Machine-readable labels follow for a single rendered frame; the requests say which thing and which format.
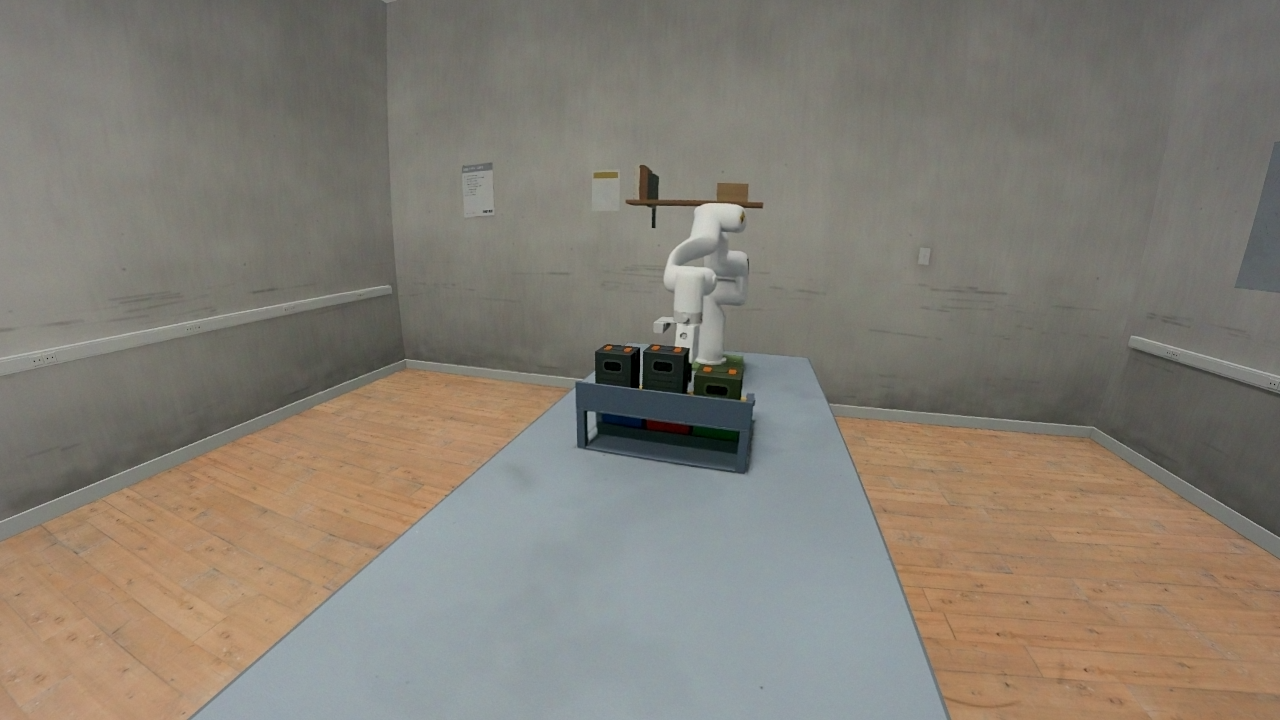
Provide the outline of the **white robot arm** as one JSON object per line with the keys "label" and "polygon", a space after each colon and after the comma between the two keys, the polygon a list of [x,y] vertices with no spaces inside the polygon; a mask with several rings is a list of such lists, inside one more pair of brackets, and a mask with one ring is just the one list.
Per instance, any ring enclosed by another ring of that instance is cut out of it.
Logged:
{"label": "white robot arm", "polygon": [[[741,306],[748,299],[748,255],[730,251],[726,233],[741,233],[745,229],[744,213],[746,215],[744,208],[733,204],[709,202],[696,208],[690,238],[669,254],[664,286],[667,291],[675,293],[675,315],[660,316],[654,322],[653,332],[664,333],[671,323],[699,324],[703,318],[695,363],[707,365],[726,363],[723,357],[726,316],[721,305]],[[698,258],[704,258],[704,268],[682,266]],[[731,277],[735,281],[716,275]]]}

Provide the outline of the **red open bin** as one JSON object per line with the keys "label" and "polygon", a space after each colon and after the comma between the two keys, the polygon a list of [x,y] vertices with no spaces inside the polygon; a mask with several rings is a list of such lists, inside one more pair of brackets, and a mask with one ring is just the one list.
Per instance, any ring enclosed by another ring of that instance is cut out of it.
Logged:
{"label": "red open bin", "polygon": [[666,421],[646,420],[646,429],[649,429],[649,430],[667,430],[667,432],[675,432],[675,433],[680,433],[680,434],[692,436],[692,427],[691,425],[684,425],[684,424],[680,425],[680,424],[666,423]]}

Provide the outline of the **green open bin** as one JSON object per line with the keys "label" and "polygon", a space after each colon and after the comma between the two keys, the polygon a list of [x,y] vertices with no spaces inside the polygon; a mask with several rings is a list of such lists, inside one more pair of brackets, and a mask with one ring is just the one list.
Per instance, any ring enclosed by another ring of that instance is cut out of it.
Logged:
{"label": "green open bin", "polygon": [[739,439],[739,432],[735,432],[735,430],[722,430],[722,429],[714,429],[714,428],[707,428],[707,427],[694,427],[692,436],[700,436],[700,437],[716,438],[716,439],[733,439],[733,441]]}

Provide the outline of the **blue bin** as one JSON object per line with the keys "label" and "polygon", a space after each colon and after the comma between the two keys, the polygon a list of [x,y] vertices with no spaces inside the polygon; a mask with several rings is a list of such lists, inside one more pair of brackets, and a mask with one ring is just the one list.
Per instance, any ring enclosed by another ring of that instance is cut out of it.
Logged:
{"label": "blue bin", "polygon": [[630,416],[616,416],[609,414],[602,414],[602,423],[646,429],[646,420]]}

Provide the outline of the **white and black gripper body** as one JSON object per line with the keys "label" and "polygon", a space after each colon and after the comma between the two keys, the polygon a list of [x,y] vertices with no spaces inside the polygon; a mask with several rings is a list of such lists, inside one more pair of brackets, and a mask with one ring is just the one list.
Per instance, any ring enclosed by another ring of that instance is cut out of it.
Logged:
{"label": "white and black gripper body", "polygon": [[699,324],[677,323],[675,346],[690,348],[689,354],[690,364],[695,363],[698,357],[696,347],[699,345],[699,325],[701,325],[701,323]]}

